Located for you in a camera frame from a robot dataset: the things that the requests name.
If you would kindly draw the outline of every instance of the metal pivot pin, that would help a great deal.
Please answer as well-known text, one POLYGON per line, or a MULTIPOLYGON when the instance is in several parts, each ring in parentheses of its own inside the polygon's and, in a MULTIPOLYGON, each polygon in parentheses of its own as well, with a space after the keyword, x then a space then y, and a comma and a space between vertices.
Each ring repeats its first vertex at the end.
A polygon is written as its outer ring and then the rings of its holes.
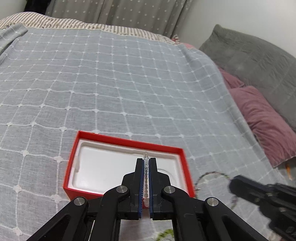
POLYGON ((76 206, 81 206, 81 205, 84 204, 84 203, 85 203, 85 200, 84 200, 84 198, 82 198, 82 197, 75 198, 75 200, 74 200, 74 204, 75 204, 76 206))
POLYGON ((218 205, 219 201, 216 198, 211 197, 207 200, 207 203, 214 207, 218 205))
POLYGON ((166 186, 164 190, 166 193, 174 193, 176 191, 176 189, 173 186, 166 186))
POLYGON ((126 186, 118 186, 116 188, 116 191, 119 192, 119 193, 125 193, 126 191, 128 190, 128 188, 126 186))

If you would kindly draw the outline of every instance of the white wall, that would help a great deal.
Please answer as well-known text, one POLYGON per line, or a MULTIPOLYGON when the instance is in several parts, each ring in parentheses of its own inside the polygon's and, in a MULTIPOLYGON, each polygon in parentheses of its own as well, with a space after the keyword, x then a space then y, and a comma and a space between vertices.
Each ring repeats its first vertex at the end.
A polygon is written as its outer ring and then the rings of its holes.
POLYGON ((0 0, 0 20, 25 9, 26 0, 0 0))
POLYGON ((193 0, 180 40, 199 48, 215 24, 267 40, 296 57, 296 0, 193 0))

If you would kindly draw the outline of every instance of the clear glass tube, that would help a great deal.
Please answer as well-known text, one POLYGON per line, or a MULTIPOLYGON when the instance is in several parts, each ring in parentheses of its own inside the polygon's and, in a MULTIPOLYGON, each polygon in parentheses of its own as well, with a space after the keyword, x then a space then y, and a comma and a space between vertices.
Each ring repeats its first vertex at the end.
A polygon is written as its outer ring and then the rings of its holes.
POLYGON ((149 165, 149 156, 147 152, 144 153, 144 205, 145 207, 149 207, 149 179, 148 179, 148 165, 149 165))

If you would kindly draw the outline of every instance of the gray pillow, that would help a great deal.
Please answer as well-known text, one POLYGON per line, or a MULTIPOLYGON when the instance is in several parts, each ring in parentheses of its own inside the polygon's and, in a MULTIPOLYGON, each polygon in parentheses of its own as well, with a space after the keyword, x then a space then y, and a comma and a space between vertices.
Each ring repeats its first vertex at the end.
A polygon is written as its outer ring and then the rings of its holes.
POLYGON ((200 50, 246 85, 256 87, 296 131, 296 59, 292 55, 265 40, 220 25, 214 27, 200 50))

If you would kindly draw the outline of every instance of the green object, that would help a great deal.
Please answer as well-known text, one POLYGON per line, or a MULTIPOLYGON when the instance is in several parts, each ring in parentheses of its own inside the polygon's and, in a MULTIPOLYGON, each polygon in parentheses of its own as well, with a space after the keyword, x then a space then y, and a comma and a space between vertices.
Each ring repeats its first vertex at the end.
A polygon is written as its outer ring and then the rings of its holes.
POLYGON ((174 238, 174 231, 172 229, 167 229, 163 233, 160 233, 157 236, 156 241, 161 241, 162 239, 166 238, 168 235, 172 236, 174 238))

